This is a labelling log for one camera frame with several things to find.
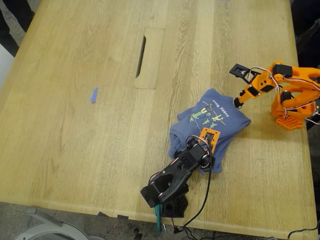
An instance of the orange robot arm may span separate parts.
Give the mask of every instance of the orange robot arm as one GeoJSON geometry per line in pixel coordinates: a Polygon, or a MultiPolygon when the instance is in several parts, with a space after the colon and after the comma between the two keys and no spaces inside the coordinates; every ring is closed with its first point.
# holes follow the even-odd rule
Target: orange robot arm
{"type": "Polygon", "coordinates": [[[283,65],[277,60],[266,69],[261,67],[249,69],[236,64],[230,73],[247,83],[240,97],[234,100],[237,108],[240,108],[249,98],[255,99],[260,94],[275,89],[278,94],[271,105],[271,114],[280,115],[282,119],[277,118],[275,121],[282,127],[288,130],[302,127],[304,119],[316,111],[315,100],[320,97],[320,84],[311,78],[319,77],[320,69],[283,65]],[[255,72],[252,69],[260,69],[263,72],[255,72]],[[281,83],[290,85],[282,88],[281,83]]]}

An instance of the gray floor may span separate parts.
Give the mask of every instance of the gray floor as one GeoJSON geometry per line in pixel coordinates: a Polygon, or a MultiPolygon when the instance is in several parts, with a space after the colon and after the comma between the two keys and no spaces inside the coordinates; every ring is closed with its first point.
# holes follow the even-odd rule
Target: gray floor
{"type": "MultiPolygon", "coordinates": [[[[36,11],[40,0],[28,0],[31,8],[36,11]]],[[[24,31],[19,26],[14,16],[6,9],[3,2],[0,1],[0,9],[3,12],[4,18],[11,29],[11,34],[18,44],[21,43],[24,37],[24,31]]],[[[320,148],[318,147],[318,139],[320,136],[320,126],[315,126],[308,132],[310,145],[310,155],[312,168],[320,173],[320,148]]],[[[13,240],[19,233],[37,223],[35,219],[25,214],[25,206],[8,204],[0,202],[0,240],[13,240]]],[[[167,225],[168,233],[157,233],[154,223],[133,221],[126,219],[116,219],[106,216],[86,215],[65,211],[57,211],[51,209],[42,209],[45,213],[50,214],[59,221],[74,224],[84,230],[88,235],[96,235],[107,240],[132,240],[134,239],[133,231],[138,228],[143,234],[142,239],[148,240],[187,240],[184,233],[173,234],[173,229],[167,225]]],[[[213,236],[212,231],[193,229],[193,234],[198,238],[213,236]]],[[[228,233],[217,232],[217,236],[227,235],[228,233]]],[[[256,240],[260,237],[254,236],[229,236],[221,237],[222,240],[256,240]]]]}

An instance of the table slot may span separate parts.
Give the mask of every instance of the table slot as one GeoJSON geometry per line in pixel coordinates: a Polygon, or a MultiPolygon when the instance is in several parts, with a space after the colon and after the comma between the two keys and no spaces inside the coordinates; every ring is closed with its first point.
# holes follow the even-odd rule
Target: table slot
{"type": "Polygon", "coordinates": [[[145,28],[134,88],[156,89],[164,33],[163,28],[145,28]]]}

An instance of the blue tape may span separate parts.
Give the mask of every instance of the blue tape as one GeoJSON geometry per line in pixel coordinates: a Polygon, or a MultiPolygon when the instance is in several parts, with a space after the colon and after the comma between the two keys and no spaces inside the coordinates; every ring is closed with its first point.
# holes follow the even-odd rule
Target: blue tape
{"type": "Polygon", "coordinates": [[[91,96],[91,103],[94,104],[96,102],[96,98],[97,98],[97,93],[98,93],[98,88],[96,87],[94,90],[93,90],[93,93],[92,93],[92,96],[91,96]]]}

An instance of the blue object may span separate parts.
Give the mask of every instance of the blue object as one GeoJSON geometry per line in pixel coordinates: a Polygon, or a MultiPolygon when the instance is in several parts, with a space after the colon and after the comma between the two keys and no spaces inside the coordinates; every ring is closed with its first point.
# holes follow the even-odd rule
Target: blue object
{"type": "Polygon", "coordinates": [[[92,96],[91,96],[91,103],[94,104],[96,102],[96,99],[97,99],[97,94],[98,94],[98,88],[96,87],[94,90],[93,90],[93,93],[92,93],[92,96]]]}
{"type": "Polygon", "coordinates": [[[186,138],[199,136],[203,128],[220,132],[213,156],[215,163],[212,172],[222,171],[221,160],[229,143],[237,133],[251,122],[233,103],[233,98],[218,93],[213,88],[207,90],[200,101],[177,115],[179,122],[172,125],[169,131],[170,147],[168,155],[174,158],[176,151],[186,148],[186,138]]]}
{"type": "Polygon", "coordinates": [[[156,231],[158,233],[161,232],[161,212],[162,212],[162,204],[155,205],[154,213],[156,216],[156,231]]]}

